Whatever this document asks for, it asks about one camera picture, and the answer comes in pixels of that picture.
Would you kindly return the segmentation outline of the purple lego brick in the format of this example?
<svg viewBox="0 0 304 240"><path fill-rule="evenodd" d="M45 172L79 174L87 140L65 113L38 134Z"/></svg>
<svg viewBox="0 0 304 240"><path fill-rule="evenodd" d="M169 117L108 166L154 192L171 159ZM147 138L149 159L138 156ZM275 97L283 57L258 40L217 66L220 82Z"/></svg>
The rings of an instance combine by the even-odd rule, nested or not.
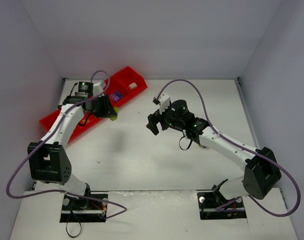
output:
<svg viewBox="0 0 304 240"><path fill-rule="evenodd" d="M119 102L123 97L124 95L119 91L115 91L111 94L111 99L116 103Z"/></svg>

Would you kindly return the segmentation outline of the long green lego brick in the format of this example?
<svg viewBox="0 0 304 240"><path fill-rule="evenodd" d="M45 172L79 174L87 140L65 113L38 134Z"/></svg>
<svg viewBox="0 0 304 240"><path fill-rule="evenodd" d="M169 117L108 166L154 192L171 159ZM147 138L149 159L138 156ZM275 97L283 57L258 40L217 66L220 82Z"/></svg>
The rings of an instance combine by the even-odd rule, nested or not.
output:
<svg viewBox="0 0 304 240"><path fill-rule="evenodd" d="M114 109L114 112L110 116L111 121L115 121L117 119L118 113L119 113L119 109L117 107L114 107L113 109Z"/></svg>

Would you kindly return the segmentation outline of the white curved lego brick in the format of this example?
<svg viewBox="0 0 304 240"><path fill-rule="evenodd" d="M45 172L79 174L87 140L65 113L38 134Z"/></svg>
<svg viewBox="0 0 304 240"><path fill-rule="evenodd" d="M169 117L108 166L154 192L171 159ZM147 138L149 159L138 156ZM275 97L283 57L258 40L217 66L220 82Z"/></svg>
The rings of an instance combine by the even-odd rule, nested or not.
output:
<svg viewBox="0 0 304 240"><path fill-rule="evenodd" d="M131 90L136 89L137 88L137 84L135 82L133 82L133 83L129 84L129 88Z"/></svg>

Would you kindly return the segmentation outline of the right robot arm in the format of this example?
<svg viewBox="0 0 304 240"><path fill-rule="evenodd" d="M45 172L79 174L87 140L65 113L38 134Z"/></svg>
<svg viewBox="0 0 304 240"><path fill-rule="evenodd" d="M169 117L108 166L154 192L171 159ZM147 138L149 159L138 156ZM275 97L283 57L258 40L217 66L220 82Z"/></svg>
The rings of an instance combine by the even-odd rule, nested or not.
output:
<svg viewBox="0 0 304 240"><path fill-rule="evenodd" d="M274 165L274 153L269 148L256 149L240 142L227 142L213 131L207 120L191 113L185 100L171 101L169 95L163 93L155 96L153 103L159 109L148 116L146 127L154 135L159 133L158 124L162 130L182 132L183 137L216 151L243 171L242 176L225 179L212 187L212 191L225 200L247 195L262 200L281 179L281 172Z"/></svg>

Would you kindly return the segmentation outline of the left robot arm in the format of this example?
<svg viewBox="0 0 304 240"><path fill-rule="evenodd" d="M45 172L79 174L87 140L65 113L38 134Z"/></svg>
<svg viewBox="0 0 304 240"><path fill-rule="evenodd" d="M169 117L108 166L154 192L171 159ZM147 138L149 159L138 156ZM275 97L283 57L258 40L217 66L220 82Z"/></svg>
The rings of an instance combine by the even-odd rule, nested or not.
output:
<svg viewBox="0 0 304 240"><path fill-rule="evenodd" d="M58 189L79 196L89 193L89 186L72 173L72 165L66 153L67 144L76 127L86 114L96 118L116 117L110 99L104 93L102 81L80 81L78 91L68 95L60 106L60 113L47 134L28 146L32 179L44 184L56 184Z"/></svg>

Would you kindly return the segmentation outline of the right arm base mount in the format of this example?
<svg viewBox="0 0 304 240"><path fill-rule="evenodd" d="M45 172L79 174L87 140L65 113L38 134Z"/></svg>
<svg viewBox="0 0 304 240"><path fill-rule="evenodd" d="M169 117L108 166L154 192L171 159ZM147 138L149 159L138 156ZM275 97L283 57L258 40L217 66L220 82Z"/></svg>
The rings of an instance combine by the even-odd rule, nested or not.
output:
<svg viewBox="0 0 304 240"><path fill-rule="evenodd" d="M219 192L220 187L227 181L214 185L211 190L198 191L199 216L207 220L234 220L247 218L242 198L226 200Z"/></svg>

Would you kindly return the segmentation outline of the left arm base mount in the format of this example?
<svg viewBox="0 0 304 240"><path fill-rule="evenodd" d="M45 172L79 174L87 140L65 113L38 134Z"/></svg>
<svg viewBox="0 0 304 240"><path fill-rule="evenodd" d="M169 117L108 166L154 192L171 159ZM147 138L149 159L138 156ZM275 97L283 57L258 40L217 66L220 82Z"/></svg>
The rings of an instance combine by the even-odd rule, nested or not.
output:
<svg viewBox="0 0 304 240"><path fill-rule="evenodd" d="M60 223L104 223L107 203L64 195Z"/></svg>

